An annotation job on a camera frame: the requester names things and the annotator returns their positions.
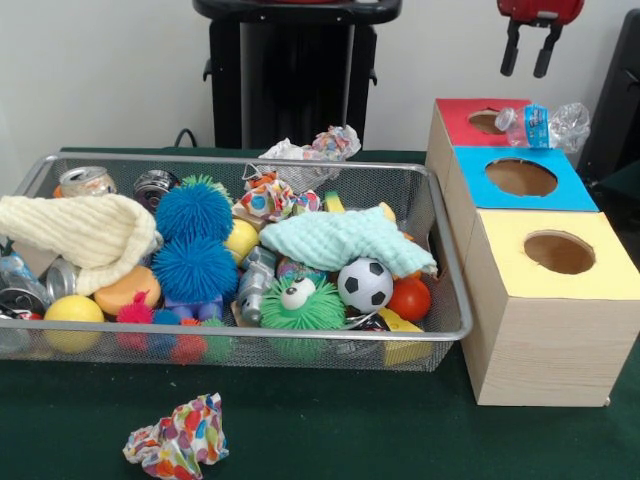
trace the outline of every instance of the white wall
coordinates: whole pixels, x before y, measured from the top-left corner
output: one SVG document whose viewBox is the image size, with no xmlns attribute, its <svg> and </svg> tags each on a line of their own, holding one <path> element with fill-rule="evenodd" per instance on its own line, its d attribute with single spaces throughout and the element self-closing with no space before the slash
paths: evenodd
<svg viewBox="0 0 640 480">
<path fill-rule="evenodd" d="M 638 2 L 587 0 L 542 80 L 532 75 L 547 33 L 538 29 L 522 30 L 515 74 L 500 75 L 507 20 L 495 3 L 405 0 L 378 27 L 368 149 L 424 149 L 436 96 L 595 106 Z M 188 0 L 0 1 L 0 193 L 64 145 L 161 147 L 184 126 L 211 145 L 208 56 L 208 21 Z"/>
</svg>

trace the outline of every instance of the soccer ball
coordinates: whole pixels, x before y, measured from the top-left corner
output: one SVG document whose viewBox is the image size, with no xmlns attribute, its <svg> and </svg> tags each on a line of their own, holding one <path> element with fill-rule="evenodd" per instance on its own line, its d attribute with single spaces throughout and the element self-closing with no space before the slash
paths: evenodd
<svg viewBox="0 0 640 480">
<path fill-rule="evenodd" d="M 358 258 L 340 270 L 338 292 L 345 305 L 362 313 L 377 312 L 391 300 L 393 277 L 377 260 Z"/>
</svg>

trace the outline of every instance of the colorful polka dot paper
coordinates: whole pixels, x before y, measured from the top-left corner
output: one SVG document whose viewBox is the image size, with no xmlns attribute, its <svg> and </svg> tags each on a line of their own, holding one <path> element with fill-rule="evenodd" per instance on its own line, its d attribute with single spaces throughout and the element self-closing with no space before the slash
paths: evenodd
<svg viewBox="0 0 640 480">
<path fill-rule="evenodd" d="M 136 430 L 122 451 L 130 463 L 141 463 L 152 477 L 201 480 L 198 462 L 213 465 L 229 455 L 220 395 L 200 395 L 155 426 Z"/>
</svg>

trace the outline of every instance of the yellow ball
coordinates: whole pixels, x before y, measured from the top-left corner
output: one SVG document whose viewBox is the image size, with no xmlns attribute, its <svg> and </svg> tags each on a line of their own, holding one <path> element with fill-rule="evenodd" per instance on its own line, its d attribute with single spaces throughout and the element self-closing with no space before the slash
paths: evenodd
<svg viewBox="0 0 640 480">
<path fill-rule="evenodd" d="M 44 315 L 45 320 L 68 322 L 104 322 L 102 310 L 96 302 L 81 295 L 63 297 L 53 303 Z M 45 330 L 49 345 L 62 353 L 81 353 L 93 347 L 101 332 L 73 332 L 68 330 Z"/>
<path fill-rule="evenodd" d="M 251 249 L 260 243 L 260 237 L 255 228 L 244 220 L 233 219 L 233 230 L 224 246 L 229 249 L 236 265 L 240 265 Z"/>
</svg>

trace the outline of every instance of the black cable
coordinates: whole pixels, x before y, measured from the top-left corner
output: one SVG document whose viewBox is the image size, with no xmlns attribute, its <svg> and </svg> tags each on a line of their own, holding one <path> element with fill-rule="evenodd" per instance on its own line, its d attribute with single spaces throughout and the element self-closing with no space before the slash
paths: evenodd
<svg viewBox="0 0 640 480">
<path fill-rule="evenodd" d="M 188 128 L 183 128 L 182 130 L 180 130 L 180 133 L 178 134 L 178 137 L 176 138 L 176 141 L 173 143 L 174 147 L 179 147 L 180 146 L 180 142 L 182 141 L 182 137 L 184 137 L 185 135 L 189 136 L 189 139 L 191 139 L 191 146 L 193 148 L 197 148 L 198 147 L 198 142 L 196 142 L 196 137 L 193 135 L 193 132 L 191 130 L 189 130 Z"/>
</svg>

